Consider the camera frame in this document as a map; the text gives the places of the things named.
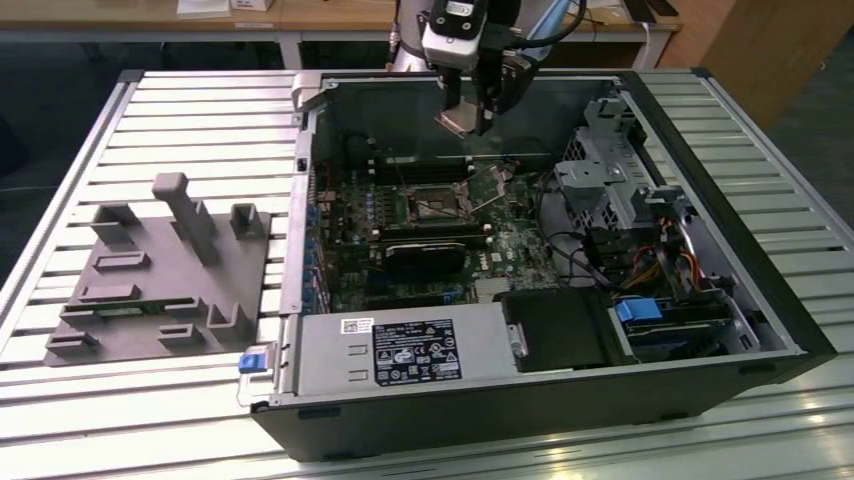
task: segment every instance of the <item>blue latch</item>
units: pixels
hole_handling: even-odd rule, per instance
[[[240,373],[261,373],[267,371],[267,353],[244,353],[240,356]]]
[[[620,322],[647,322],[662,319],[662,310],[654,298],[628,298],[616,305]]]

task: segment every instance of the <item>white cable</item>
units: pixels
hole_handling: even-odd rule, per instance
[[[651,48],[651,42],[652,42],[652,38],[651,38],[651,33],[650,33],[650,24],[646,22],[642,22],[640,25],[643,25],[643,30],[646,31],[646,45],[643,46],[643,58],[640,60],[640,67],[646,68],[646,62],[650,59],[650,48]]]
[[[56,190],[57,188],[58,188],[58,186],[54,186],[54,187],[14,187],[14,188],[0,189],[0,193],[26,192],[29,190]]]

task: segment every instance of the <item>table leg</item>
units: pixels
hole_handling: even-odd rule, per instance
[[[650,70],[658,65],[658,60],[664,53],[664,47],[667,46],[667,40],[670,40],[671,32],[651,32],[650,42],[643,44],[640,50],[638,50],[638,56],[635,57],[635,63],[631,68],[635,70]]]
[[[284,68],[287,70],[301,70],[303,57],[299,53],[299,44],[303,41],[303,38],[300,32],[280,32],[277,39]]]

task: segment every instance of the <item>metal bracket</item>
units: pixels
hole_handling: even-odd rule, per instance
[[[323,74],[320,72],[300,72],[293,76],[291,85],[291,101],[295,112],[307,112],[321,102],[324,91]]]

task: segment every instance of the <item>wooden table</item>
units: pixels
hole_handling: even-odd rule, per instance
[[[0,41],[272,41],[285,67],[300,69],[301,42],[385,41],[393,15],[393,0],[276,0],[267,12],[235,10],[231,17],[185,20],[177,18],[176,4],[177,0],[0,0]],[[622,8],[591,12],[595,31],[583,22],[564,41],[640,44],[634,66],[652,68],[679,29],[678,20],[660,18],[647,37]]]

